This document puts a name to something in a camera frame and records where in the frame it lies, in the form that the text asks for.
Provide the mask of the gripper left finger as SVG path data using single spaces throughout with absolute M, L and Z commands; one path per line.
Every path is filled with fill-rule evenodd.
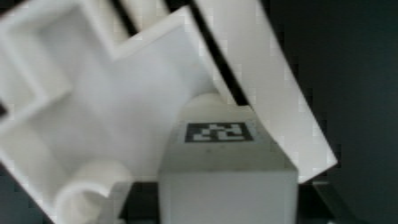
M 122 218 L 122 213 L 127 206 L 132 187 L 134 187 L 132 182 L 118 182 L 114 185 L 111 198 L 109 198 L 109 223 L 107 224 L 127 224 L 127 221 Z

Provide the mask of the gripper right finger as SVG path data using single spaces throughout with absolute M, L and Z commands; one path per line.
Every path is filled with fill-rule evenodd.
M 351 211 L 333 184 L 328 181 L 315 181 L 313 187 L 333 214 L 331 224 L 354 224 L 356 215 Z

